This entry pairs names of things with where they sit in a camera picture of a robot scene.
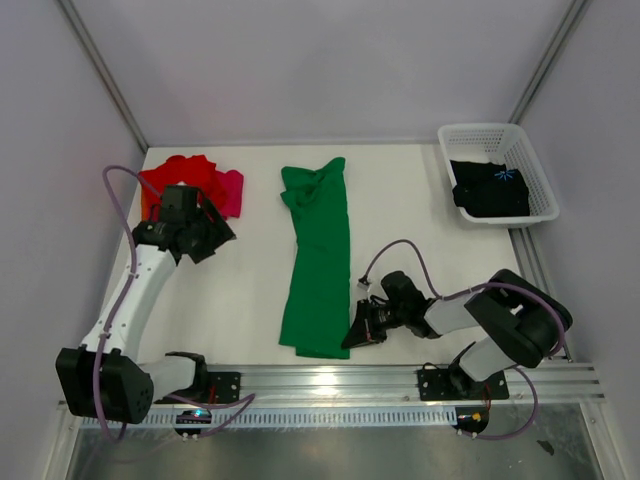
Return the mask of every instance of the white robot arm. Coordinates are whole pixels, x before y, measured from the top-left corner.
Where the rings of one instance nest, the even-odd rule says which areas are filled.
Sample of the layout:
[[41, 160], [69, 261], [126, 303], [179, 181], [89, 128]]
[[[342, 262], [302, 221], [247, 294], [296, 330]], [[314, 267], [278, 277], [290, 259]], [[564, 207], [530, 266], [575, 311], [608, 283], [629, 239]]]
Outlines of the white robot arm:
[[482, 390], [491, 375], [515, 365], [535, 368], [550, 354], [560, 338], [549, 309], [559, 318], [563, 331], [573, 323], [559, 302], [509, 270], [497, 272], [486, 285], [503, 288], [426, 299], [403, 272], [392, 272], [381, 281], [388, 300], [371, 296], [358, 302], [342, 348], [384, 342], [387, 330], [400, 326], [431, 339], [480, 326], [488, 336], [465, 348], [447, 368], [459, 398], [469, 398]]
[[183, 254], [195, 263], [208, 258], [233, 231], [215, 206], [194, 187], [165, 189], [157, 221], [143, 221], [134, 230], [137, 268], [133, 280], [127, 265], [115, 293], [77, 349], [64, 348], [56, 370], [71, 413], [96, 417], [92, 370], [107, 317], [128, 281], [129, 290], [118, 307], [104, 343], [100, 392], [107, 420], [139, 423], [151, 404], [180, 391], [191, 396], [207, 389], [203, 356], [170, 352], [163, 359], [138, 365], [138, 349], [151, 310]]

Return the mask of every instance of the black cloth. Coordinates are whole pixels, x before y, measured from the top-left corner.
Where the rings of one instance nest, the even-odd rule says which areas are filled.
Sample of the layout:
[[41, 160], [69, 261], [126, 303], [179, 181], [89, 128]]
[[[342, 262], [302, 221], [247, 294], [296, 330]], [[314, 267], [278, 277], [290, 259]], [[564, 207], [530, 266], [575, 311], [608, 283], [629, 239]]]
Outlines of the black cloth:
[[528, 217], [529, 188], [518, 169], [451, 161], [457, 185], [453, 201], [472, 217]]

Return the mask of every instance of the black motor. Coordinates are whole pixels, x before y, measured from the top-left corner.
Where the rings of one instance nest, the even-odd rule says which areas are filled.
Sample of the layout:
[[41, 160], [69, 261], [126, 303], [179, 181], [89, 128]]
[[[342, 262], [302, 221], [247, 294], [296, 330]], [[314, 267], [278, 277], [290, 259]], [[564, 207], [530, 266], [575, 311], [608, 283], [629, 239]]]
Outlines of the black motor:
[[401, 271], [386, 275], [380, 284], [388, 300], [373, 295], [358, 302], [356, 318], [342, 341], [343, 349], [382, 343], [387, 339], [387, 330], [403, 325], [420, 338], [431, 333], [424, 314], [435, 300], [424, 298]]

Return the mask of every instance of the plastic basket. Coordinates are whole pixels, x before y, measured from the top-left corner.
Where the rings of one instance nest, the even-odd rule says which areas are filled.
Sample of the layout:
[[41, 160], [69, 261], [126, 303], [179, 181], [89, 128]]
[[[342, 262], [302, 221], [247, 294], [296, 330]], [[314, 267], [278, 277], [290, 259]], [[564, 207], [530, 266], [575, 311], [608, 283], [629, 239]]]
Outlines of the plastic basket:
[[528, 217], [472, 217], [459, 208], [464, 218], [473, 223], [524, 228], [534, 223], [554, 220], [560, 209], [542, 170], [540, 160], [522, 127], [509, 123], [469, 123], [446, 125], [438, 130], [452, 188], [456, 186], [451, 160], [478, 163], [500, 163], [517, 168], [529, 187]]

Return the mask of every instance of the white wall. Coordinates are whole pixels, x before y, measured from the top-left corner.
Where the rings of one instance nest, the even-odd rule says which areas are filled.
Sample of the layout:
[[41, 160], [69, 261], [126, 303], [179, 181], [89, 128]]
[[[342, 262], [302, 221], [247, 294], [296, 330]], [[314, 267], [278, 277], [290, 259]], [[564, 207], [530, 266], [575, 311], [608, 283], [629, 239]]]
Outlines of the white wall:
[[536, 229], [570, 341], [640, 453], [640, 3], [593, 2], [524, 122], [560, 202]]
[[76, 0], [153, 146], [505, 121], [569, 0]]
[[0, 465], [22, 480], [51, 446], [56, 355], [93, 323], [110, 271], [101, 167], [141, 154], [53, 1], [0, 2], [0, 65]]

